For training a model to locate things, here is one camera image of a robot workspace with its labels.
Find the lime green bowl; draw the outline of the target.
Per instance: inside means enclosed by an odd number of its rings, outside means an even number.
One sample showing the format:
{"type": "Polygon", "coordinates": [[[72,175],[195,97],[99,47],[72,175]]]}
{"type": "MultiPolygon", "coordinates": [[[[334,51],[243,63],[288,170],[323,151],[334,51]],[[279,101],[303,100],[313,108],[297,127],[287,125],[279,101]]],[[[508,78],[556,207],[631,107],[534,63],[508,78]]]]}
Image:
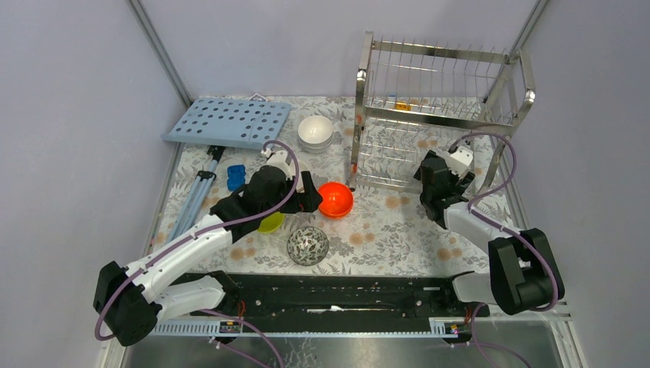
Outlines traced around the lime green bowl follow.
{"type": "Polygon", "coordinates": [[[284,219],[283,213],[275,212],[261,221],[258,232],[263,234],[275,232],[282,226],[284,219]]]}

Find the white bowl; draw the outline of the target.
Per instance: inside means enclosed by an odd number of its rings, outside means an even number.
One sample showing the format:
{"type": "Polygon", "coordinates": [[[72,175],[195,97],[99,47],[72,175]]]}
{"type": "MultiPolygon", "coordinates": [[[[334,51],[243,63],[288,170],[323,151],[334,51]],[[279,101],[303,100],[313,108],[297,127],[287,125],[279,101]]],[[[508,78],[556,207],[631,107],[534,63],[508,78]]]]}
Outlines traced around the white bowl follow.
{"type": "Polygon", "coordinates": [[[309,153],[322,153],[328,149],[333,141],[333,135],[330,135],[326,140],[321,143],[308,143],[303,140],[301,137],[298,137],[298,143],[300,147],[309,153]]]}
{"type": "Polygon", "coordinates": [[[307,117],[299,123],[297,134],[305,143],[321,144],[333,135],[333,123],[324,116],[307,117]]]}

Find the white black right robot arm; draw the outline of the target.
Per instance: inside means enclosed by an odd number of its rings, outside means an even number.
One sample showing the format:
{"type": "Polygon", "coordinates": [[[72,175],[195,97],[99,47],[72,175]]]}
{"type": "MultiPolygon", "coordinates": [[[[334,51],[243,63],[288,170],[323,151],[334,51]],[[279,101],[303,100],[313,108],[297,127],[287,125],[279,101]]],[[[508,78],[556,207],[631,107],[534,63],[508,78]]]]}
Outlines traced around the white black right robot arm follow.
{"type": "Polygon", "coordinates": [[[451,287],[439,296],[441,309],[458,316],[470,302],[483,302],[509,315],[549,310],[564,297],[565,287],[546,234],[509,228],[469,204],[464,193],[474,180],[468,169],[472,159],[463,148],[443,156],[428,151],[414,175],[422,185],[419,200],[427,218],[488,256],[486,272],[451,277],[451,287]]]}

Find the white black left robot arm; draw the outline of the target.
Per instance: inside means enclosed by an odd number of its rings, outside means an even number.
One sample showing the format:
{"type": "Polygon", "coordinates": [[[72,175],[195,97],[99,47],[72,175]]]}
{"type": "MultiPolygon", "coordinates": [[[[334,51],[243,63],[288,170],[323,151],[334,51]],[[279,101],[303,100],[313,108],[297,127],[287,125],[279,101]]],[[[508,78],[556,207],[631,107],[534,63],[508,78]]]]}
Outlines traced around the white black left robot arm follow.
{"type": "Polygon", "coordinates": [[[202,309],[230,314],[238,295],[218,279],[204,276],[182,284],[178,279],[211,253],[257,231],[269,215],[315,212],[322,201],[310,171],[293,176],[262,166],[177,239],[126,266],[112,261],[101,268],[93,302],[99,315],[96,339],[115,338],[128,347],[161,322],[183,314],[202,309]]]}

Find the beige bowl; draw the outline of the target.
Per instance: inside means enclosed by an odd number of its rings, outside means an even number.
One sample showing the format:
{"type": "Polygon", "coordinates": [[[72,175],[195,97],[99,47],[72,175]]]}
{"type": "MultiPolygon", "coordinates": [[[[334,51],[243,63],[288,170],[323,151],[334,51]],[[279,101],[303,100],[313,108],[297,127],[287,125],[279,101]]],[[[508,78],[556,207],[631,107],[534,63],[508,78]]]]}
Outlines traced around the beige bowl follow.
{"type": "Polygon", "coordinates": [[[310,167],[307,165],[306,162],[300,159],[298,160],[298,165],[299,165],[299,170],[297,171],[297,178],[298,178],[297,191],[304,192],[304,181],[302,179],[302,172],[309,171],[310,167]]]}

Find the stainless steel dish rack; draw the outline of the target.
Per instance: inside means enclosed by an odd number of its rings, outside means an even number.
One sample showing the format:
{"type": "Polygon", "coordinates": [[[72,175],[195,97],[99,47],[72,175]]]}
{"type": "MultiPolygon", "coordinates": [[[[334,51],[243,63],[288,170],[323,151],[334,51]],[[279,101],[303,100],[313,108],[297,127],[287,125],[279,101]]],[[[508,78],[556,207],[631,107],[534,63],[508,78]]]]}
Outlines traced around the stainless steel dish rack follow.
{"type": "Polygon", "coordinates": [[[460,132],[513,136],[536,99],[529,53],[428,45],[364,34],[348,185],[398,191],[428,150],[460,132]],[[408,103],[410,111],[396,110],[408,103]]]}

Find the leopard pattern bowl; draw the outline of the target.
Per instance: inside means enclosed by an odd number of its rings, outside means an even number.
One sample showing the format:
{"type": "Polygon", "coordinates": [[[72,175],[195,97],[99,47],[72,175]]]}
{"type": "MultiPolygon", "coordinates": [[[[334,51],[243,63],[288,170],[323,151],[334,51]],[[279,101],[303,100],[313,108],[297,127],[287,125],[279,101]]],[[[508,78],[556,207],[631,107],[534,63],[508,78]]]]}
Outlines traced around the leopard pattern bowl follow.
{"type": "Polygon", "coordinates": [[[291,233],[287,253],[297,265],[310,267],[319,264],[330,249],[329,238],[320,228],[304,226],[291,233]]]}

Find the white bowl front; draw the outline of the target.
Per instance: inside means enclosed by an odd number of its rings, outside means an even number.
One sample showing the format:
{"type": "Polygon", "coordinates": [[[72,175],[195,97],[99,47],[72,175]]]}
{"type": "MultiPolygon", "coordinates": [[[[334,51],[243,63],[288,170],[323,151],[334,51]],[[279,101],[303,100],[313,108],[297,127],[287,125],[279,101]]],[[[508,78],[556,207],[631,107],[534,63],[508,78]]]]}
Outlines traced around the white bowl front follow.
{"type": "Polygon", "coordinates": [[[322,153],[328,149],[333,141],[333,135],[330,135],[326,140],[321,143],[308,143],[303,140],[301,137],[298,137],[298,143],[300,147],[309,153],[322,153]]]}

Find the orange bowl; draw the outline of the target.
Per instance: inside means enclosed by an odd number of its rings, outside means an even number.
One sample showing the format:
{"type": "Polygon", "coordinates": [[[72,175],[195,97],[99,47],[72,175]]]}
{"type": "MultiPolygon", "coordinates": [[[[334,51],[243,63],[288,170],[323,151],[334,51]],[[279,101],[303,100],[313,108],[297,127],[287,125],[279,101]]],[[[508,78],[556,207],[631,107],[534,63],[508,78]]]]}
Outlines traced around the orange bowl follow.
{"type": "Polygon", "coordinates": [[[319,209],[319,211],[323,216],[325,216],[325,217],[327,217],[329,219],[342,219],[342,218],[346,217],[351,212],[351,209],[346,209],[346,210],[341,211],[341,212],[328,212],[328,211],[322,210],[322,209],[319,209]]]}
{"type": "Polygon", "coordinates": [[[318,192],[323,197],[323,202],[319,209],[328,212],[341,212],[346,209],[352,210],[353,208],[353,193],[345,184],[340,182],[327,182],[318,189],[318,192]]]}

